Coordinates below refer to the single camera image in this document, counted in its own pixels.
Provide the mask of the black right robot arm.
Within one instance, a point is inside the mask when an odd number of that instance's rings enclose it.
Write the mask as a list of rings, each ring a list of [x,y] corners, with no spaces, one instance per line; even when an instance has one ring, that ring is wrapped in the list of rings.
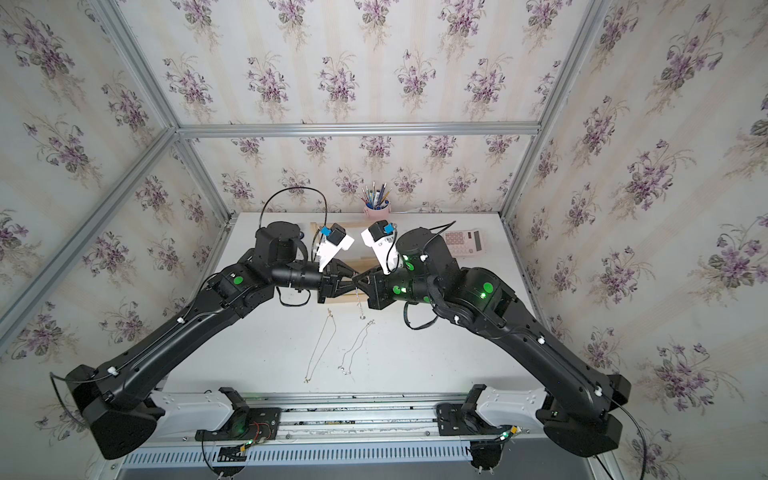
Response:
[[[631,384],[625,377],[606,375],[580,359],[497,274],[460,266],[439,233],[419,227],[399,235],[379,221],[361,238],[379,262],[354,278],[369,308],[383,310],[396,301],[406,307],[427,304],[438,319],[499,347],[541,385],[502,390],[477,384],[455,424],[481,435],[506,427],[539,427],[579,457],[618,448],[623,425],[612,413],[628,401]]]

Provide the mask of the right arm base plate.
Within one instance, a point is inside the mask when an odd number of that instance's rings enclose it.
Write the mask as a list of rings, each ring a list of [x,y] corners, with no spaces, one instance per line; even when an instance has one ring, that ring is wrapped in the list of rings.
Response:
[[[520,428],[517,426],[493,426],[476,413],[464,410],[461,404],[437,404],[435,413],[440,436],[491,435],[506,439],[520,433]]]

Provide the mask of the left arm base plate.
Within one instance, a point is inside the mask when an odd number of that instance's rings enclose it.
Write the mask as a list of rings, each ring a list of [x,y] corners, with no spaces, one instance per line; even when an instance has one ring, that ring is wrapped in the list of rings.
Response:
[[[215,431],[198,430],[198,442],[253,440],[264,442],[277,437],[282,410],[279,408],[250,408],[248,412],[237,410],[225,424]]]

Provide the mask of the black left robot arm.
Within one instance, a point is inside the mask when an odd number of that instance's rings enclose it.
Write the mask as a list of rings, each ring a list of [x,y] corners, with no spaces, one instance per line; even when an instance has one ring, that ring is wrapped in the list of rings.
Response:
[[[337,223],[319,229],[318,236],[311,256],[298,225],[275,221],[259,228],[254,247],[207,278],[173,318],[101,365],[79,365],[64,376],[104,459],[118,459],[144,444],[165,414],[150,397],[156,385],[279,289],[306,290],[320,302],[353,290],[354,269],[336,257],[353,238]]]

